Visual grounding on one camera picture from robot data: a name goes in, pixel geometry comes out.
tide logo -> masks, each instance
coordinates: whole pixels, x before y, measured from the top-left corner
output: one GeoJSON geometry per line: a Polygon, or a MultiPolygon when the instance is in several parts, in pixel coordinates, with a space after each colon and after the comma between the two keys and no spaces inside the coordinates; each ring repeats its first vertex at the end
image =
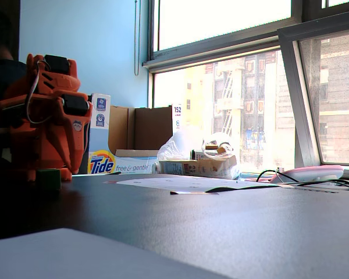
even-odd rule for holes
{"type": "Polygon", "coordinates": [[[88,172],[90,174],[110,173],[115,166],[115,158],[106,150],[99,150],[90,155],[88,172]]]}

window blind cord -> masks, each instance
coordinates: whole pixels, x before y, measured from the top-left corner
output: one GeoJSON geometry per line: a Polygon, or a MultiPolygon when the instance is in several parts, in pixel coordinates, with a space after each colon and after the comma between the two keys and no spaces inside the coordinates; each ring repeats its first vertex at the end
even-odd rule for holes
{"type": "Polygon", "coordinates": [[[137,0],[134,0],[134,75],[140,73],[140,44],[141,44],[141,0],[138,16],[138,38],[137,38],[137,0]]]}

white wall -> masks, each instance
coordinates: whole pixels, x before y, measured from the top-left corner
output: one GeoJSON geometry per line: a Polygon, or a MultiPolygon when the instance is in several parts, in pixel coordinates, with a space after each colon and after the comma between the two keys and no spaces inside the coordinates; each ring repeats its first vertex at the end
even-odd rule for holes
{"type": "MultiPolygon", "coordinates": [[[[142,0],[141,57],[147,58],[148,0],[142,0]]],[[[80,92],[111,104],[147,106],[148,72],[134,75],[133,0],[21,0],[19,60],[28,53],[76,60],[80,92]]]]}

desk surface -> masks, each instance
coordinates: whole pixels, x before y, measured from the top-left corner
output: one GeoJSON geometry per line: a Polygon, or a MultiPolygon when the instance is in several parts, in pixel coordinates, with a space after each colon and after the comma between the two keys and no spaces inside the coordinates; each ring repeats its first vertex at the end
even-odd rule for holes
{"type": "Polygon", "coordinates": [[[349,191],[170,195],[103,183],[140,177],[75,177],[58,197],[0,187],[0,238],[65,227],[231,278],[349,278],[349,191]]]}

clear plastic bag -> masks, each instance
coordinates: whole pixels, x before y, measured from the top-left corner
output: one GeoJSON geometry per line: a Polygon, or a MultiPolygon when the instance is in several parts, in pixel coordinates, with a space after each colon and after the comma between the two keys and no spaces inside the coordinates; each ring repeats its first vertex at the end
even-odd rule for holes
{"type": "Polygon", "coordinates": [[[190,152],[200,148],[201,133],[197,128],[186,127],[173,134],[173,136],[158,151],[159,161],[189,160],[190,152]]]}
{"type": "Polygon", "coordinates": [[[203,140],[204,155],[213,160],[225,160],[235,155],[233,140],[225,133],[214,133],[203,140]],[[217,145],[217,150],[207,150],[208,145],[217,145]]]}

